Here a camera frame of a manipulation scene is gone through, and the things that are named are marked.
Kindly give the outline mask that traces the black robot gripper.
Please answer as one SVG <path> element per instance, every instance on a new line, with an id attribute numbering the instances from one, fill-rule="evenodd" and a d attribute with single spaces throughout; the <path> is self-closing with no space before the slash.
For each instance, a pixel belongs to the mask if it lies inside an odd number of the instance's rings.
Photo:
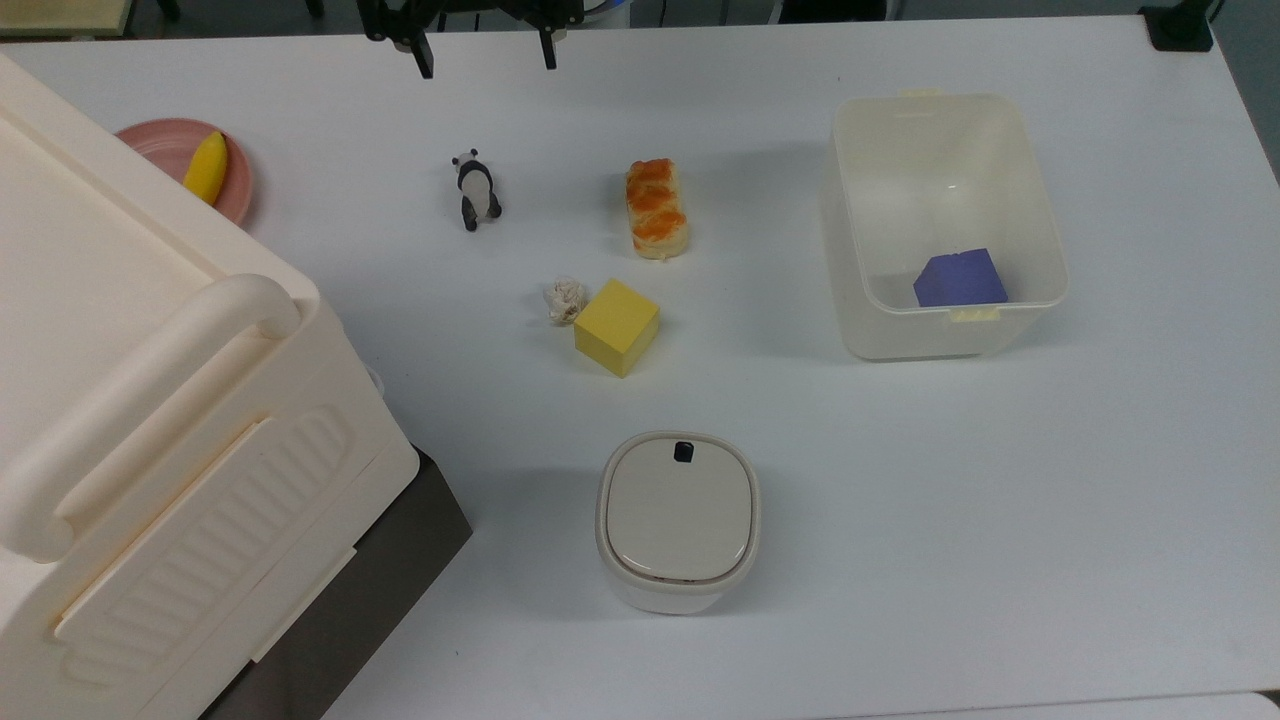
<path id="1" fill-rule="evenodd" d="M 424 79 L 435 74 L 435 60 L 425 29 L 442 14 L 502 12 L 536 29 L 548 70 L 558 67 L 556 32 L 582 22 L 581 1 L 360 1 L 366 36 L 408 45 Z"/>

